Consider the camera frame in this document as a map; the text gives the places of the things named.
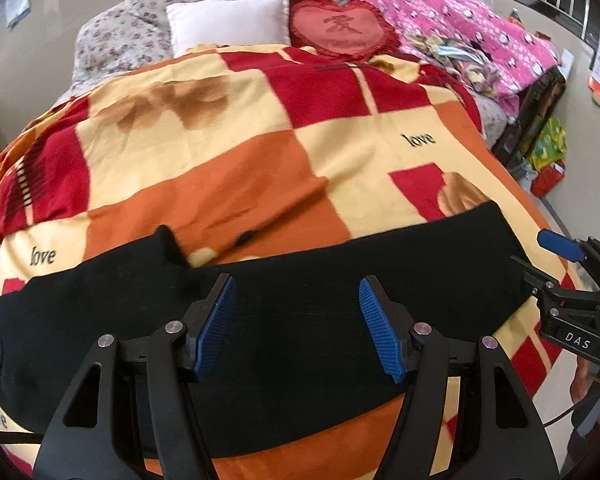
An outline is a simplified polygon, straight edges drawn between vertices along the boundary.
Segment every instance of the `pillow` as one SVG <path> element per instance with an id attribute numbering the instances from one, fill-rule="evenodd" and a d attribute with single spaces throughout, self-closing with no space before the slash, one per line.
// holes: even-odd
<path id="1" fill-rule="evenodd" d="M 379 9 L 360 0 L 292 0 L 289 28 L 293 46 L 312 46 L 343 60 L 367 60 L 400 47 L 394 28 Z"/>
<path id="2" fill-rule="evenodd" d="M 289 0 L 204 0 L 167 7 L 173 57 L 200 43 L 286 44 Z"/>

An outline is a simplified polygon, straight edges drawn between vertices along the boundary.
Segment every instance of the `pink polka dot blanket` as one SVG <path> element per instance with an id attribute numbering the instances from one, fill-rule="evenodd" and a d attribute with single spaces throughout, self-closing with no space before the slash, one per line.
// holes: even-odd
<path id="1" fill-rule="evenodd" d="M 408 38 L 437 34 L 472 41 L 493 58 L 500 72 L 496 101 L 512 120 L 518 114 L 517 94 L 558 65 L 550 41 L 497 16 L 476 0 L 363 0 L 376 6 L 400 36 L 400 50 L 424 58 Z"/>

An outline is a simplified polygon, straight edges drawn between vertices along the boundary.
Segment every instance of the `heart-shaped pillow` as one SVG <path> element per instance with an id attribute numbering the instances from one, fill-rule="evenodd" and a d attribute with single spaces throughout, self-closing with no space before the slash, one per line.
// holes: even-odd
<path id="1" fill-rule="evenodd" d="M 293 0 L 289 29 L 293 46 L 312 46 L 339 59 L 367 60 L 400 47 L 398 34 L 380 10 L 359 0 L 344 7 L 333 0 Z"/>

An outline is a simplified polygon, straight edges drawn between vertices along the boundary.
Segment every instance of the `bag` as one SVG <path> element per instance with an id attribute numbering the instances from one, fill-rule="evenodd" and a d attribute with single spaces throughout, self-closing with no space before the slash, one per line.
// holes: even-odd
<path id="1" fill-rule="evenodd" d="M 564 163 L 561 160 L 549 164 L 538 173 L 538 177 L 531 184 L 531 194 L 537 198 L 545 196 L 564 179 L 564 171 Z"/>
<path id="2" fill-rule="evenodd" d="M 566 132 L 558 119 L 549 118 L 529 155 L 529 162 L 536 171 L 542 171 L 552 162 L 563 159 L 566 154 Z"/>

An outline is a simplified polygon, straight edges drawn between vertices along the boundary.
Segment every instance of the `blanket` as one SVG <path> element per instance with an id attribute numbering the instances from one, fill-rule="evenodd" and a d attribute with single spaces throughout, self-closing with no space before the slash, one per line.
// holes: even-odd
<path id="1" fill-rule="evenodd" d="M 497 16 L 477 0 L 363 0 L 381 10 L 398 31 L 400 49 L 423 56 L 410 37 L 435 34 L 477 43 L 490 54 L 500 74 L 495 87 L 498 103 L 509 117 L 520 108 L 517 94 L 558 65 L 559 58 L 550 41 L 543 40 Z"/>
<path id="2" fill-rule="evenodd" d="M 160 224 L 202 266 L 332 246 L 488 200 L 529 260 L 573 286 L 573 269 L 536 243 L 547 225 L 530 197 L 427 70 L 392 56 L 353 64 L 280 45 L 209 47 L 48 111 L 0 154 L 0 295 Z M 495 333 L 531 395 L 559 354 L 538 324 L 531 298 Z M 434 472 L 448 464 L 458 386 Z M 222 480 L 367 478 L 400 402 L 214 463 Z M 22 430 L 1 407 L 0 424 Z M 33 463 L 37 449 L 12 451 Z"/>

